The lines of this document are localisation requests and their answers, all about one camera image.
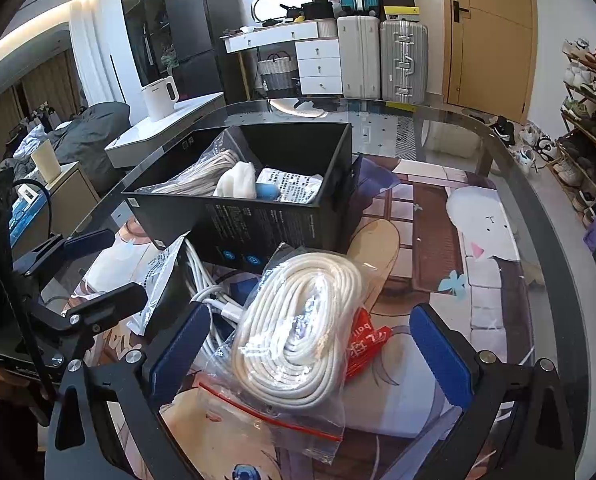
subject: red plastic wrapper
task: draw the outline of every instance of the red plastic wrapper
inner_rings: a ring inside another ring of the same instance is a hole
[[[353,320],[351,337],[349,338],[347,380],[350,380],[366,367],[389,340],[391,333],[388,326],[375,330],[366,308],[358,309]]]

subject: glass tabletop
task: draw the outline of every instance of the glass tabletop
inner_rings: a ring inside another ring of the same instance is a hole
[[[305,123],[306,128],[316,122],[349,123],[352,151],[398,179],[395,187],[374,197],[355,232],[359,236],[380,219],[397,230],[399,242],[385,242],[392,257],[387,258],[390,265],[382,292],[368,309],[374,328],[389,327],[391,338],[371,366],[345,385],[347,430],[334,463],[307,460],[300,468],[313,478],[357,478],[350,472],[362,468],[368,468],[367,478],[372,471],[376,473],[372,478],[400,478],[398,472],[412,465],[417,468],[451,429],[457,413],[409,333],[409,314],[421,302],[430,303],[476,351],[491,350],[511,364],[550,359],[563,384],[578,457],[589,406],[588,355],[578,294],[536,191],[484,124],[486,120],[438,108],[330,98],[229,105],[148,156],[91,211],[79,233],[110,228],[120,230],[121,237],[124,232],[132,243],[150,244],[147,234],[136,233],[139,226],[130,218],[122,192],[196,130],[259,123]],[[478,221],[473,221],[474,210],[480,215]],[[81,298],[101,291],[95,290],[91,275],[89,280],[86,276],[98,255],[60,270],[43,291],[50,308],[62,310],[76,289]],[[143,344],[126,327],[107,343],[118,359]],[[510,408],[502,406],[480,453],[482,473],[488,456],[496,451],[496,435],[508,430],[508,413]],[[284,471],[280,452],[275,465]],[[307,478],[302,473],[301,469],[292,477]]]

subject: door frame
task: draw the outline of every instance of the door frame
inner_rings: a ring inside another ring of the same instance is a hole
[[[444,68],[443,68],[443,102],[448,102],[449,79],[452,67],[452,23],[454,22],[452,0],[444,0]],[[538,53],[538,7],[537,1],[532,0],[532,54],[529,66],[527,90],[524,95],[524,112],[521,123],[526,123],[527,114],[531,105],[534,90],[534,77],[536,76],[536,57]]]

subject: person's hand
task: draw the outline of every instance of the person's hand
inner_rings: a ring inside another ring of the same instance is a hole
[[[0,368],[0,399],[8,400],[14,404],[29,406],[31,394],[27,386],[29,381],[22,377],[14,376],[3,368]]]

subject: silver suitcase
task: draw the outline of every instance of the silver suitcase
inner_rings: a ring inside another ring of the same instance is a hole
[[[420,104],[427,94],[427,27],[405,20],[380,23],[382,99]]]
[[[380,20],[371,16],[337,19],[342,88],[350,99],[380,99]]]

